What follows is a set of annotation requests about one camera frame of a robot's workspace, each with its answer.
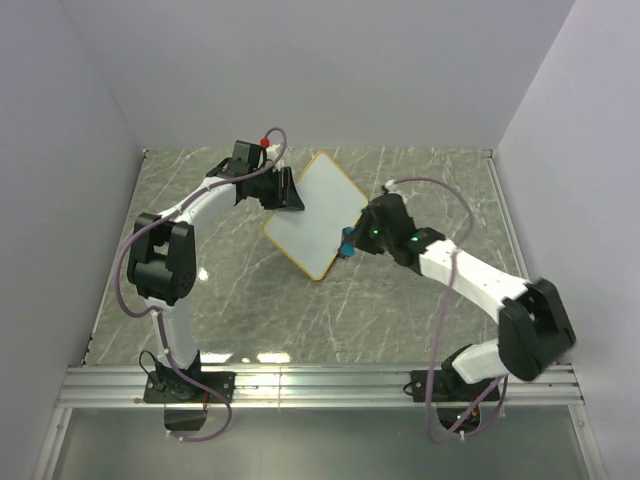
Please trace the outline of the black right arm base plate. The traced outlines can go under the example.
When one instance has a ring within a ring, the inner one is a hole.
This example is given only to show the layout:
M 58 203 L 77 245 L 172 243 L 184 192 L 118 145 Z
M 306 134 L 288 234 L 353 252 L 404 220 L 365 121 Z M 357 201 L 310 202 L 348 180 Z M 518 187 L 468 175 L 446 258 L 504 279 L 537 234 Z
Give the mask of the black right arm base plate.
M 410 381 L 402 388 L 403 393 L 410 396 L 414 403 L 424 403 L 428 370 L 412 370 Z M 432 402 L 471 403 L 479 397 L 491 384 L 492 379 L 467 384 L 455 371 L 436 369 L 432 388 Z

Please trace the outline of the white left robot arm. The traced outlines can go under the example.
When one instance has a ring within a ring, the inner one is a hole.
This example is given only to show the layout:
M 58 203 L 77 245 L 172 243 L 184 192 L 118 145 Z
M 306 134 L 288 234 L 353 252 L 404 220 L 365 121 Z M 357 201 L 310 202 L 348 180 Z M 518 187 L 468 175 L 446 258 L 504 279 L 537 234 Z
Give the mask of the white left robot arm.
M 305 209 L 290 167 L 242 162 L 235 171 L 234 163 L 223 160 L 192 193 L 162 213 L 139 215 L 124 247 L 129 255 L 127 281 L 144 299 L 145 309 L 121 308 L 134 318 L 152 317 L 156 370 L 169 376 L 166 388 L 180 402 L 196 399 L 203 381 L 187 304 L 197 277 L 196 230 L 247 198 L 258 200 L 265 210 Z

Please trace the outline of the yellow framed whiteboard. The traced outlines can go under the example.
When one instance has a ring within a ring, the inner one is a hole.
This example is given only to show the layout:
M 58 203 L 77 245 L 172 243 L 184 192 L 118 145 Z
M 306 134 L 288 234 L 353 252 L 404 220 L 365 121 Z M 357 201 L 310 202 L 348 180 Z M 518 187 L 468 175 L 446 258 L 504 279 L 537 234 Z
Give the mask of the yellow framed whiteboard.
M 264 236 L 310 279 L 322 280 L 338 256 L 342 230 L 359 220 L 365 193 L 334 159 L 317 152 L 295 181 L 305 209 L 278 210 Z

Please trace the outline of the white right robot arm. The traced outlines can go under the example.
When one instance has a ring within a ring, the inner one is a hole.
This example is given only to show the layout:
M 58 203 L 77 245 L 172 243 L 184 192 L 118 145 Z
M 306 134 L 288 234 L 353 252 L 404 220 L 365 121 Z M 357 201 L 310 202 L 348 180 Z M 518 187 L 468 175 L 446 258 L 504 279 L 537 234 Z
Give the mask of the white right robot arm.
M 552 282 L 505 273 L 443 233 L 417 227 L 396 195 L 370 203 L 354 226 L 343 229 L 340 256 L 357 250 L 390 255 L 417 275 L 449 286 L 496 323 L 496 339 L 466 346 L 442 363 L 441 386 L 452 399 L 464 399 L 478 383 L 505 375 L 531 382 L 576 344 Z

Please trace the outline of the blue whiteboard eraser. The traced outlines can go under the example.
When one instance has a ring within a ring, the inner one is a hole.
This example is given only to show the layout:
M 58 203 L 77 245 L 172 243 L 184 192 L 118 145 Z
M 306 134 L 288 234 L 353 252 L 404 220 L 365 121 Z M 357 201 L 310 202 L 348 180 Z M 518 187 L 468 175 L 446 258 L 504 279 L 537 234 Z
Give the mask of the blue whiteboard eraser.
M 342 239 L 342 232 L 341 232 L 341 243 L 340 243 L 339 248 L 340 248 L 342 245 L 353 245 L 353 240 L 343 240 L 343 239 Z

